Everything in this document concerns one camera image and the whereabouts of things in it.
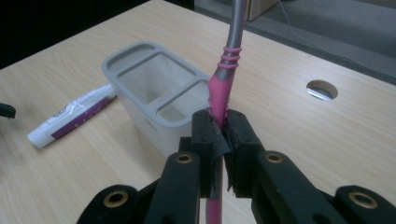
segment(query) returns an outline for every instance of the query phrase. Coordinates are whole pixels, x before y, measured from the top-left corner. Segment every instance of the white plastic container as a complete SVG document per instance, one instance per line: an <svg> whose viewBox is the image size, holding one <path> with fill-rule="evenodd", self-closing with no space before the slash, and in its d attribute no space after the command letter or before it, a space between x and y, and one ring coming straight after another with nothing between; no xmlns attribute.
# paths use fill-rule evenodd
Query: white plastic container
<svg viewBox="0 0 396 224"><path fill-rule="evenodd" d="M134 125L165 157L191 136L192 114L208 107L209 77L155 43L115 53L102 70Z"/></svg>

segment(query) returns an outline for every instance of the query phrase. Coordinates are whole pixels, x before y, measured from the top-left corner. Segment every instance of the toothbrush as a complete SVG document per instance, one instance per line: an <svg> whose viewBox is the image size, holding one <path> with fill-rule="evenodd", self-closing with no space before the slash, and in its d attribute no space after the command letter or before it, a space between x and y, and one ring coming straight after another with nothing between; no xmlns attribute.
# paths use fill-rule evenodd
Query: toothbrush
<svg viewBox="0 0 396 224"><path fill-rule="evenodd" d="M218 63L212 78L208 82L209 88L209 113L222 130L224 120L227 117L228 102L230 99L233 77L238 66L239 52L241 49L243 25L245 20L246 0L233 0L233 12L231 16L230 31L227 45L221 60ZM216 189L212 189L210 197L206 201L206 223L221 223L221 182L222 182L222 158L217 161L215 170Z"/></svg>

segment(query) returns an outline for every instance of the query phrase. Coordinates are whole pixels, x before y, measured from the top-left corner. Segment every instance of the light wood tabletop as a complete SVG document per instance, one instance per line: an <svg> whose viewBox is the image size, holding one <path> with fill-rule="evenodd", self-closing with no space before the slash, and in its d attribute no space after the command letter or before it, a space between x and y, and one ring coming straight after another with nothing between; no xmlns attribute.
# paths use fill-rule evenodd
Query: light wood tabletop
<svg viewBox="0 0 396 224"><path fill-rule="evenodd" d="M119 99L43 149L26 135L107 83L104 59L139 41L154 41L212 75L228 29L150 1L2 69L0 102L17 115L0 118L0 223L76 223L100 190L142 189L157 179L164 158ZM264 147L288 155L331 195L353 184L396 204L396 87L249 32L242 47L230 108L247 116ZM311 96L312 80L332 83L338 95ZM255 223L249 200L224 191L223 201L224 223Z"/></svg>

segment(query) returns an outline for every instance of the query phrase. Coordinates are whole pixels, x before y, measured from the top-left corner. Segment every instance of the metal grommet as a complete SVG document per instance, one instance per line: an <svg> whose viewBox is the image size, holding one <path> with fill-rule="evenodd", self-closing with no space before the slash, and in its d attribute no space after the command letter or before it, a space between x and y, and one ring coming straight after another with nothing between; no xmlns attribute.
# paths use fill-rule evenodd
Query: metal grommet
<svg viewBox="0 0 396 224"><path fill-rule="evenodd" d="M265 159L273 163L281 163L283 161L283 158L275 153L267 154Z"/></svg>
<svg viewBox="0 0 396 224"><path fill-rule="evenodd" d="M190 155L180 155L178 157L176 157L176 161L179 163L189 163L190 161L192 161L192 156Z"/></svg>
<svg viewBox="0 0 396 224"><path fill-rule="evenodd" d="M378 203L376 202L376 200L365 193L352 191L348 194L348 196L349 199L358 206L368 209L376 209L378 207Z"/></svg>
<svg viewBox="0 0 396 224"><path fill-rule="evenodd" d="M109 208L123 205L128 200L128 193L125 190L115 190L105 197L103 204Z"/></svg>

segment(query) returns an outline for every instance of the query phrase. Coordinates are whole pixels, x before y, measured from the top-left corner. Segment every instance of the white toothpaste tube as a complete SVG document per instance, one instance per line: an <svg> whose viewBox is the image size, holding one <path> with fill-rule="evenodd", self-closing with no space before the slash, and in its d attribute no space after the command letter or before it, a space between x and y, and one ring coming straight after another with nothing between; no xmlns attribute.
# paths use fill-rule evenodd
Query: white toothpaste tube
<svg viewBox="0 0 396 224"><path fill-rule="evenodd" d="M73 131L78 125L95 115L106 106L116 93L110 83L90 91L66 105L27 135L39 148Z"/></svg>

